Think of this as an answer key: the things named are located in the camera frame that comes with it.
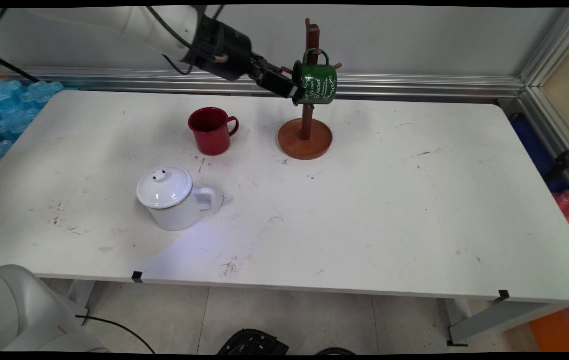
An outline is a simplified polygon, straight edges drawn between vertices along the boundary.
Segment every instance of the teapot lid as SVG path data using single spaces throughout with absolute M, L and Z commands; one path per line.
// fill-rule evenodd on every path
M 167 209 L 191 194 L 191 174 L 179 166 L 161 166 L 149 171 L 138 183 L 138 200 L 151 209 Z

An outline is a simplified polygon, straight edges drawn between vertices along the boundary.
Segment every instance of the pot handle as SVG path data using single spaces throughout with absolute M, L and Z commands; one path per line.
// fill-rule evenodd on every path
M 211 210 L 214 207 L 214 204 L 216 203 L 216 191 L 214 191 L 214 189 L 211 189 L 209 187 L 196 187 L 193 189 L 193 194 L 195 196 L 209 196 L 208 202 L 200 202 L 200 199 L 198 199 L 198 206 L 201 212 L 204 210 Z

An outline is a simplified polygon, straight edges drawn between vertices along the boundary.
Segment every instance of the red mug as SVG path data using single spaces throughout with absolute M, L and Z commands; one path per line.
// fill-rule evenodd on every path
M 236 122 L 236 127 L 229 132 L 227 124 Z M 189 117 L 189 129 L 195 136 L 198 150 L 204 155 L 214 157 L 229 149 L 232 144 L 230 137 L 238 132 L 241 123 L 234 116 L 229 117 L 227 112 L 217 107 L 205 107 Z

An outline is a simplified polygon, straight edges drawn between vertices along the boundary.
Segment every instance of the white teapot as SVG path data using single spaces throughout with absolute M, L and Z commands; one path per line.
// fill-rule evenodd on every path
M 161 166 L 149 171 L 138 183 L 138 200 L 164 230 L 184 230 L 196 221 L 198 213 L 211 210 L 216 192 L 209 187 L 194 187 L 191 174 L 179 166 Z M 208 202 L 198 198 L 209 196 Z

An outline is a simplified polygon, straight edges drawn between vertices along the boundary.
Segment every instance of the white table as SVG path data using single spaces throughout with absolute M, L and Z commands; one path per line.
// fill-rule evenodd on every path
M 223 155 L 199 153 L 187 126 L 203 107 L 239 119 Z M 63 91 L 0 163 L 0 266 L 446 299 L 508 291 L 502 310 L 452 319 L 456 343 L 502 330 L 515 305 L 520 322 L 569 306 L 569 225 L 499 107 L 319 105 L 334 141 L 312 161 L 277 145 L 301 111 L 281 98 Z M 159 228 L 136 186 L 164 165 L 223 192 L 222 207 Z

